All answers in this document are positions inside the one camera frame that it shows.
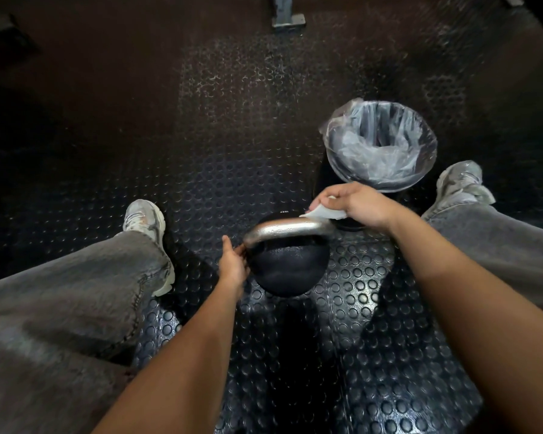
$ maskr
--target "silver metal handle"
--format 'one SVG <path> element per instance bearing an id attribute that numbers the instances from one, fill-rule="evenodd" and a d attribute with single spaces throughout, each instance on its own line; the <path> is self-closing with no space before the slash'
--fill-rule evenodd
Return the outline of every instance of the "silver metal handle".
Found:
<path id="1" fill-rule="evenodd" d="M 288 218 L 262 222 L 243 236 L 247 248 L 253 248 L 261 241 L 283 239 L 294 236 L 318 235 L 330 237 L 336 228 L 329 219 Z"/>

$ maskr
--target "shoe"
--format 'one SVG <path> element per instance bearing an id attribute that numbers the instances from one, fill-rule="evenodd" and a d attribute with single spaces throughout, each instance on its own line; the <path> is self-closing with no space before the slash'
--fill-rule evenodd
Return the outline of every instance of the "shoe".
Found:
<path id="1" fill-rule="evenodd" d="M 125 213 L 125 221 L 123 223 L 123 231 L 138 231 L 145 236 L 151 238 L 159 248 L 165 252 L 163 248 L 163 235 L 165 234 L 165 217 L 155 204 L 151 201 L 136 200 L 127 207 Z M 175 271 L 173 263 L 167 280 L 162 288 L 153 292 L 153 296 L 159 297 L 171 290 L 171 285 L 175 282 Z"/>
<path id="2" fill-rule="evenodd" d="M 494 204 L 493 194 L 482 182 L 481 166 L 472 160 L 447 167 L 437 180 L 437 200 L 421 218 L 428 220 L 434 214 L 459 204 Z"/>

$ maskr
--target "person's left arm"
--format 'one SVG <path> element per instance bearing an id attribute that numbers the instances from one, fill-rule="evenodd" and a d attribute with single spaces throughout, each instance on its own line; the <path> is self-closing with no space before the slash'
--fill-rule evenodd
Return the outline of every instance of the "person's left arm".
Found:
<path id="1" fill-rule="evenodd" d="M 244 248 L 223 237 L 219 282 L 197 313 L 125 389 L 93 434 L 209 433 L 221 409 Z"/>

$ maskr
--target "jeans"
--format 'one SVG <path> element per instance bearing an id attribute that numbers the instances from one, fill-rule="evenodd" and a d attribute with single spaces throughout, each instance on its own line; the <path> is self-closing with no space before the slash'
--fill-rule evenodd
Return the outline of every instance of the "jeans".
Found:
<path id="1" fill-rule="evenodd" d="M 543 230 L 484 204 L 430 224 L 543 308 Z M 0 280 L 0 433 L 90 432 L 133 377 L 116 359 L 174 269 L 136 231 Z"/>

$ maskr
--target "kettlebell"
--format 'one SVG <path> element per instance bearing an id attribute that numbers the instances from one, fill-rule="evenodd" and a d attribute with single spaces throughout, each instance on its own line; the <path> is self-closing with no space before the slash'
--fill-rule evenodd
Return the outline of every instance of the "kettlebell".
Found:
<path id="1" fill-rule="evenodd" d="M 256 282 L 279 297 L 294 297 L 313 288 L 330 258 L 328 219 L 299 218 L 278 212 L 261 219 L 243 238 L 246 259 Z"/>

